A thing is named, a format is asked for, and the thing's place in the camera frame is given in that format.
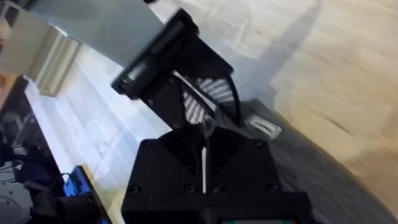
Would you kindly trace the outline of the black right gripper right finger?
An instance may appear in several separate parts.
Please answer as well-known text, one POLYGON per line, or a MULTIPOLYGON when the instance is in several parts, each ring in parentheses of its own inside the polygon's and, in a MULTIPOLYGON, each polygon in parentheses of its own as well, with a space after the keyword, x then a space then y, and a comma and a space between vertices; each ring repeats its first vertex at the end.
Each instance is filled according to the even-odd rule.
POLYGON ((207 200, 282 194, 268 143, 217 127, 207 140, 207 200))

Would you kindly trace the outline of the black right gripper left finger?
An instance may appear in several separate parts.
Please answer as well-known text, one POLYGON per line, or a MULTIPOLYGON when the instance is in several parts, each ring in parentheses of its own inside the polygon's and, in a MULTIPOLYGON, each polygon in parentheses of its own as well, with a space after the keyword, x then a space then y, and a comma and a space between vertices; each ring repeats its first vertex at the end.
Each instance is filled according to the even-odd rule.
POLYGON ((199 124, 141 141, 124 204, 204 204, 199 124))

